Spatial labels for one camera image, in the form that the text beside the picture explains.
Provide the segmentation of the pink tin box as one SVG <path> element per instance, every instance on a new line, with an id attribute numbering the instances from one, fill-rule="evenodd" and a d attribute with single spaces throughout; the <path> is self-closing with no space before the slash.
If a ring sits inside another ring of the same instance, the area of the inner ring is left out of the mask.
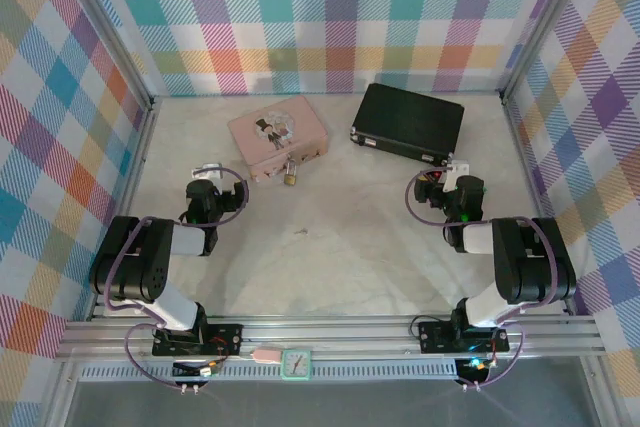
<path id="1" fill-rule="evenodd" d="M 249 170 L 260 182 L 328 152 L 328 132 L 302 95 L 250 112 L 228 122 Z"/>

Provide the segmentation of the black hard case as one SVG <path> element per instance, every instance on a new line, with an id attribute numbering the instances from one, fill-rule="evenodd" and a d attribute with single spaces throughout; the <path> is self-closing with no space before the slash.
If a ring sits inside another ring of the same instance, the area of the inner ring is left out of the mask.
<path id="1" fill-rule="evenodd" d="M 454 102 L 373 83 L 350 129 L 359 146 L 444 166 L 455 153 L 465 108 Z"/>

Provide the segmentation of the pink eraser block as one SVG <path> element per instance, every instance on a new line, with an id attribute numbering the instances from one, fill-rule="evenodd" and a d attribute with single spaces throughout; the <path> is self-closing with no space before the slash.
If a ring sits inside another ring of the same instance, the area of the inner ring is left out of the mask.
<path id="1" fill-rule="evenodd" d="M 275 346 L 259 346 L 251 353 L 251 357 L 260 364 L 280 364 L 283 349 Z"/>

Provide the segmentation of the small green clock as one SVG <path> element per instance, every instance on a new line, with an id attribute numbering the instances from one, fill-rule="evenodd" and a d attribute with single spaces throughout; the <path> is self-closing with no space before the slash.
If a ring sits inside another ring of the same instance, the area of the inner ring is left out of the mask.
<path id="1" fill-rule="evenodd" d="M 308 381 L 312 375 L 310 350 L 286 349 L 282 352 L 281 378 L 285 381 Z"/>

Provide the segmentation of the aluminium back frame rail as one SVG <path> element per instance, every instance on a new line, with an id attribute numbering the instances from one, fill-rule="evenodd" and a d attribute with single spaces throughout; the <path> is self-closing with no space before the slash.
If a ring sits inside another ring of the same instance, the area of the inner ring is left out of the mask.
<path id="1" fill-rule="evenodd" d="M 160 99 L 199 99 L 199 98 L 251 98 L 251 97 L 293 97 L 296 95 L 320 95 L 320 96 L 340 96 L 340 95 L 364 95 L 365 90 L 362 91 L 337 91 L 337 92 L 285 92 L 285 93 L 274 93 L 274 92 L 250 92 L 250 93 L 231 93 L 231 94 L 176 94 L 176 95 L 162 95 L 162 94 L 153 94 L 150 98 L 154 99 L 154 102 L 159 102 Z M 502 95 L 504 90 L 463 90 L 463 91 L 411 91 L 412 93 L 417 93 L 420 95 L 427 96 L 466 96 L 466 95 Z"/>

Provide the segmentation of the aluminium frame rail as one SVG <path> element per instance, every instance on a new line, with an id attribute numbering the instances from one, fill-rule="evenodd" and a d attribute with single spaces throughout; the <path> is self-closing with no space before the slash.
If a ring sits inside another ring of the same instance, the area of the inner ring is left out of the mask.
<path id="1" fill-rule="evenodd" d="M 94 317 L 67 325 L 56 359 L 124 360 L 126 332 L 142 317 Z M 315 360 L 396 360 L 420 357 L 409 316 L 236 316 L 213 317 L 214 324 L 241 324 L 238 359 L 249 359 L 259 346 L 310 350 Z M 525 315 L 506 323 L 508 359 L 601 356 L 605 345 L 590 316 Z"/>
<path id="2" fill-rule="evenodd" d="M 162 94 L 153 94 L 150 98 L 154 99 L 154 102 L 159 102 L 160 99 L 199 99 L 199 98 L 251 98 L 251 97 L 293 97 L 296 95 L 320 95 L 320 96 L 340 96 L 340 95 L 364 95 L 365 90 L 362 91 L 337 91 L 337 92 L 285 92 L 285 93 L 274 93 L 274 92 L 250 92 L 250 93 L 231 93 L 231 94 L 176 94 L 176 95 L 162 95 Z M 502 95 L 504 90 L 463 90 L 463 91 L 411 91 L 412 93 L 417 93 L 420 95 L 427 96 L 466 96 L 466 95 Z"/>

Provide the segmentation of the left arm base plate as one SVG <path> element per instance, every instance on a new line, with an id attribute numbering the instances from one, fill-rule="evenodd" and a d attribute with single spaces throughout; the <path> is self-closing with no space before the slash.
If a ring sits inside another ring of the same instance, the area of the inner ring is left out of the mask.
<path id="1" fill-rule="evenodd" d="M 242 343 L 241 324 L 208 324 L 188 331 L 156 329 L 152 355 L 156 357 L 237 356 Z"/>

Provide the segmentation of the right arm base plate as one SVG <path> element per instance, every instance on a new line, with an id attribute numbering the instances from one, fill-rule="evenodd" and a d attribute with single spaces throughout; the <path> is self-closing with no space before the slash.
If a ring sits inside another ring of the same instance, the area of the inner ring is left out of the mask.
<path id="1" fill-rule="evenodd" d="M 507 332 L 496 327 L 455 326 L 450 321 L 418 324 L 422 354 L 490 354 L 510 350 Z"/>

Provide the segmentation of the aluminium front frame rail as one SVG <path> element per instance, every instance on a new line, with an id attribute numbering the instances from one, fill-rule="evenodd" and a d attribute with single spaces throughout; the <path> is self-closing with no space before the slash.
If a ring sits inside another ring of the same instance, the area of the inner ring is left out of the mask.
<path id="1" fill-rule="evenodd" d="M 56 359 L 124 360 L 126 332 L 142 317 L 94 317 L 67 325 Z M 249 359 L 259 346 L 310 350 L 315 360 L 396 360 L 420 357 L 409 316 L 236 316 L 213 317 L 214 324 L 241 324 L 238 359 Z M 525 315 L 506 323 L 508 359 L 601 356 L 605 345 L 590 316 Z"/>

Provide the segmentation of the aluminium frame post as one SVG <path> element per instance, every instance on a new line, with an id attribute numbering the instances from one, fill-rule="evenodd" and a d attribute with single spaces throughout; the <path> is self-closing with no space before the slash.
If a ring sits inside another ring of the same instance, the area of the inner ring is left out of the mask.
<path id="1" fill-rule="evenodd" d="M 80 0 L 80 3 L 87 11 L 87 16 L 96 28 L 98 36 L 105 42 L 107 50 L 114 56 L 115 63 L 123 72 L 123 76 L 129 82 L 136 98 L 147 110 L 152 110 L 154 98 L 147 89 L 142 75 L 129 55 L 101 0 Z"/>
<path id="2" fill-rule="evenodd" d="M 525 25 L 516 41 L 505 71 L 498 83 L 497 92 L 501 103 L 507 106 L 516 90 L 523 83 L 544 41 L 556 26 L 569 0 L 535 0 Z"/>

